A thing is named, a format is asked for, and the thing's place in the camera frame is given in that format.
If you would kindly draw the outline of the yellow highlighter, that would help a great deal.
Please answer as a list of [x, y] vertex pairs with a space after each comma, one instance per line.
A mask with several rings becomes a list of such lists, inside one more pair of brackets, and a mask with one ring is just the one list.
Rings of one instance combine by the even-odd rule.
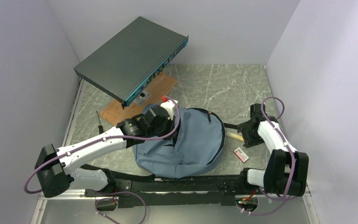
[[239, 134], [226, 132], [226, 136], [244, 142], [244, 138]]

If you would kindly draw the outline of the red white eraser box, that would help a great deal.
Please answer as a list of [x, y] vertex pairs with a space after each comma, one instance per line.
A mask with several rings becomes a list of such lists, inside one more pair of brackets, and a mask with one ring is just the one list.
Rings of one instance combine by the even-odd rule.
[[249, 159], [249, 156], [240, 147], [234, 150], [234, 154], [243, 163]]

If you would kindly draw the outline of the blue backpack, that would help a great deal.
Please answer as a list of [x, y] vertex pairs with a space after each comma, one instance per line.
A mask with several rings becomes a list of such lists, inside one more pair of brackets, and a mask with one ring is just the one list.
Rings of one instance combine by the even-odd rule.
[[133, 146], [138, 166], [155, 176], [184, 178], [207, 173], [220, 162], [225, 123], [214, 112], [180, 107], [180, 125], [171, 140], [151, 140]]

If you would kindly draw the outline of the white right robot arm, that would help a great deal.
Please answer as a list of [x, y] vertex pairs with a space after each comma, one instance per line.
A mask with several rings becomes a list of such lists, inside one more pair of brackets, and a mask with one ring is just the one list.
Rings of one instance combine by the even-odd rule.
[[281, 196], [303, 196], [306, 189], [309, 157], [298, 152], [280, 130], [275, 117], [265, 113], [265, 106], [250, 106], [250, 119], [238, 125], [244, 138], [244, 147], [251, 148], [264, 143], [270, 157], [264, 170], [244, 168], [238, 181], [244, 194], [255, 188]]

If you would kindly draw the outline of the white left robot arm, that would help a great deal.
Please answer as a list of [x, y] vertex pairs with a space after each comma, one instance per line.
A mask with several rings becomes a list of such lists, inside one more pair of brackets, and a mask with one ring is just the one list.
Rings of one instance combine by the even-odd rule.
[[52, 198], [68, 189], [90, 189], [109, 196], [117, 190], [113, 172], [87, 163], [108, 153], [152, 140], [168, 139], [179, 125], [177, 107], [172, 101], [156, 105], [144, 114], [125, 119], [117, 126], [88, 140], [54, 148], [42, 148], [35, 165], [41, 192]]

